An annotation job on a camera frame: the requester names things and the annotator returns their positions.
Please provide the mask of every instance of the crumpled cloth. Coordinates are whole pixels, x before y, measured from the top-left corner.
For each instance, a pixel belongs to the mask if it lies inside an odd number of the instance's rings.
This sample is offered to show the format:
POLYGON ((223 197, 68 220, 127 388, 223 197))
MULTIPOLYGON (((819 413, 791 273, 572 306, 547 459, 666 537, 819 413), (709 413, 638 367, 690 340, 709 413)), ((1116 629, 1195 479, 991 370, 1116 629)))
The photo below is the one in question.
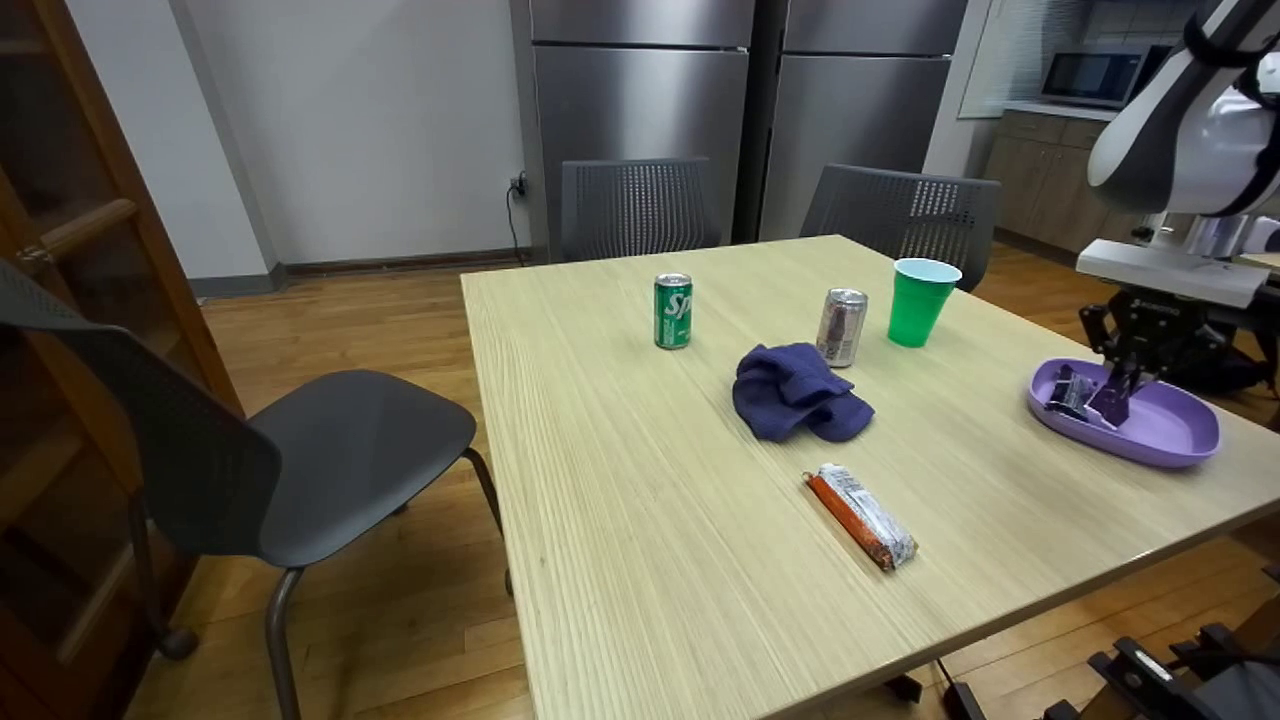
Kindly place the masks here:
POLYGON ((732 379, 732 407, 755 439, 789 439, 802 428, 841 445, 860 436, 878 407, 853 395, 811 345, 755 345, 732 379))

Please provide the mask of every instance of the aluminum can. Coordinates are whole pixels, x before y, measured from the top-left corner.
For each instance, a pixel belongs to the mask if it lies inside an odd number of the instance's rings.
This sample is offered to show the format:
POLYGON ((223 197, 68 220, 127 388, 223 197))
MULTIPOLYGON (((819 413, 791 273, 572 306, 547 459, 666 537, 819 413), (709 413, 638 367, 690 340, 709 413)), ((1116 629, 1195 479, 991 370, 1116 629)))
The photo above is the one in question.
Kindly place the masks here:
POLYGON ((691 277, 662 273, 653 281, 653 345, 690 348, 691 340, 691 277))
POLYGON ((867 293, 860 289, 833 289, 826 300, 826 317, 818 322, 818 351, 833 367, 850 367, 855 360, 855 340, 867 320, 867 293))

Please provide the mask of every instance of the green cup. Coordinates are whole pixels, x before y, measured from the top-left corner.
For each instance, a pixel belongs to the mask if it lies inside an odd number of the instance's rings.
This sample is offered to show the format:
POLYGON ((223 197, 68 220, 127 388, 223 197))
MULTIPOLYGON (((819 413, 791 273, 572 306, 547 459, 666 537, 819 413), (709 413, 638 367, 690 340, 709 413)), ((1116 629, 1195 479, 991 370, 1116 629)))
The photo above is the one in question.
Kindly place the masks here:
POLYGON ((892 313, 888 340, 923 348, 936 317, 943 313, 960 266, 929 256, 906 256, 892 264, 892 313))

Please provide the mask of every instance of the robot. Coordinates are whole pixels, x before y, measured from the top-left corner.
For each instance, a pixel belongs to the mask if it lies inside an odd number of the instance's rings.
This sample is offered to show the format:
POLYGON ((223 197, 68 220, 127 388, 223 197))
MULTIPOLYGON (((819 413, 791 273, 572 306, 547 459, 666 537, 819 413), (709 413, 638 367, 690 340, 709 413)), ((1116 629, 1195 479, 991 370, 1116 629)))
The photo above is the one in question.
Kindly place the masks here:
POLYGON ((1123 423, 1145 370, 1201 391, 1276 376, 1280 289, 1243 261, 1280 253, 1280 220, 1267 214, 1280 213, 1276 41, 1280 0, 1209 0, 1186 47, 1092 144, 1099 199, 1154 214, 1149 243, 1092 239, 1075 256, 1075 273, 1123 284, 1081 313, 1110 360, 1098 413, 1113 423, 1123 423), (1234 348, 1237 329, 1258 333, 1260 363, 1234 348))

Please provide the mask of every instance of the refrigerator door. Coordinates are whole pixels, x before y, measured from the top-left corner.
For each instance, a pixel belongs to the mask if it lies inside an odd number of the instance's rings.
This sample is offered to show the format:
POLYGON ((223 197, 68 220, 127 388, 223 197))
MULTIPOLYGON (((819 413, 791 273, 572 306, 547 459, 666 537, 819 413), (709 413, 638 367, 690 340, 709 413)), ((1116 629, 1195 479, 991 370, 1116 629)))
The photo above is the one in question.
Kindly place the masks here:
POLYGON ((922 170, 950 59, 786 57, 759 237, 798 237, 826 164, 922 170))
POLYGON ((566 161, 703 155, 716 224, 727 237, 748 90, 744 51, 536 47, 536 82, 553 256, 560 256, 566 161))
POLYGON ((956 47, 967 0, 791 0, 786 51, 909 51, 956 47))
POLYGON ((536 42, 748 47, 755 0, 529 0, 536 42))

